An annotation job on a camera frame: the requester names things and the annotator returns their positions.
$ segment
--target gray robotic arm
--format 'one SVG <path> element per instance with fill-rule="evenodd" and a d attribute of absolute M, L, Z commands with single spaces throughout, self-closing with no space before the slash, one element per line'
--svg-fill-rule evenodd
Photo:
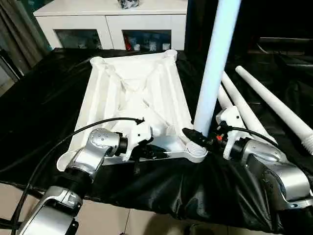
<path fill-rule="evenodd" d="M 126 153 L 128 141 L 119 133 L 99 128 L 68 164 L 64 174 L 51 186 L 32 213 L 21 224 L 19 235 L 73 235 L 75 217 L 92 185 L 104 157 Z"/>

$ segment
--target black cloth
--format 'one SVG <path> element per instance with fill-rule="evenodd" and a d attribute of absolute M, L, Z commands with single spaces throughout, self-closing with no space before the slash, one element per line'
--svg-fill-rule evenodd
<path fill-rule="evenodd" d="M 40 158 L 74 130 L 89 80 L 90 58 L 139 54 L 121 50 L 55 49 L 0 97 L 0 182 L 24 187 Z M 256 116 L 288 155 L 312 179 L 313 158 L 300 140 L 235 73 L 243 65 L 266 87 L 313 127 L 311 58 L 250 54 L 226 65 L 231 77 Z M 180 52 L 177 68 L 192 118 L 201 86 L 204 61 L 197 54 Z M 47 189 L 58 174 L 56 161 L 66 142 L 40 174 L 35 188 Z M 3 171 L 13 163 L 16 166 Z M 178 219 L 195 219 L 265 232 L 282 232 L 279 218 L 270 210 L 264 188 L 240 164 L 220 154 L 199 164 L 185 159 L 103 167 L 87 199 L 113 205 L 170 213 Z"/>

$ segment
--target white plastic tube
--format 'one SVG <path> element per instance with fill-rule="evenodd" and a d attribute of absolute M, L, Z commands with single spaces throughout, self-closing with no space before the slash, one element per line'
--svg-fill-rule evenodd
<path fill-rule="evenodd" d="M 206 59 L 194 129 L 208 135 L 241 0 L 219 0 Z"/>
<path fill-rule="evenodd" d="M 313 155 L 313 130 L 299 118 L 280 99 L 263 86 L 243 67 L 237 66 L 236 72 L 256 91 L 257 94 L 278 114 L 278 116 L 301 139 L 302 145 Z"/>
<path fill-rule="evenodd" d="M 222 109 L 227 109 L 227 108 L 230 108 L 231 106 L 233 106 L 233 104 L 231 103 L 231 101 L 230 101 L 228 95 L 226 94 L 222 85 L 220 85 L 219 94 L 217 96 L 217 99 L 219 100 L 219 103 L 220 103 L 220 106 L 222 107 Z"/>
<path fill-rule="evenodd" d="M 244 120 L 247 128 L 251 131 L 260 133 L 270 138 L 272 141 L 276 142 L 276 140 L 272 136 L 270 136 L 269 133 L 267 133 L 264 126 L 261 124 L 259 119 L 256 117 L 250 106 L 247 104 L 243 96 L 240 94 L 240 92 L 237 90 L 237 88 L 225 72 L 223 73 L 222 83 L 225 86 L 231 100 L 234 102 L 235 106 L 237 106 L 241 118 Z M 261 142 L 266 142 L 259 137 L 254 137 Z"/>

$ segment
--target floor tile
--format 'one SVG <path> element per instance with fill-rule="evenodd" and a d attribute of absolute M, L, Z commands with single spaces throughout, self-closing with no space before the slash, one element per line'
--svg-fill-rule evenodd
<path fill-rule="evenodd" d="M 201 223 L 193 220 L 176 220 L 169 214 L 157 214 L 134 209 L 131 209 L 130 212 L 126 235 L 183 235 L 184 230 L 193 224 L 200 225 L 215 235 L 227 235 L 227 226 L 224 225 Z"/>
<path fill-rule="evenodd" d="M 0 218 L 10 219 L 17 203 L 20 200 L 22 191 L 9 185 L 0 184 Z M 32 196 L 28 196 L 25 204 L 23 206 L 20 221 L 24 220 L 26 215 L 31 211 L 31 209 L 36 205 L 38 200 Z M 0 235 L 9 235 L 10 230 L 1 230 Z"/>
<path fill-rule="evenodd" d="M 125 230 L 129 209 L 84 201 L 76 235 L 119 235 Z"/>
<path fill-rule="evenodd" d="M 249 229 L 228 227 L 228 235 L 271 235 L 262 231 L 252 231 Z"/>
<path fill-rule="evenodd" d="M 0 217 L 10 219 L 22 191 L 13 186 L 0 184 Z M 36 205 L 38 200 L 28 196 L 20 220 Z M 78 214 L 79 229 L 77 235 L 119 235 L 125 230 L 129 209 L 109 204 L 84 201 Z M 9 235 L 10 230 L 0 230 L 0 235 Z"/>

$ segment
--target threaded end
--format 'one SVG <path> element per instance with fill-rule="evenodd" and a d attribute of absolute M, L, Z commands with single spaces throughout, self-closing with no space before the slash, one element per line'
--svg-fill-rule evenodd
<path fill-rule="evenodd" d="M 188 152 L 192 155 L 192 158 L 190 158 L 189 160 L 193 163 L 202 162 L 207 155 L 206 148 L 203 148 L 192 141 L 187 143 L 186 148 Z"/>
<path fill-rule="evenodd" d="M 313 134 L 307 136 L 301 143 L 305 149 L 313 155 Z"/>

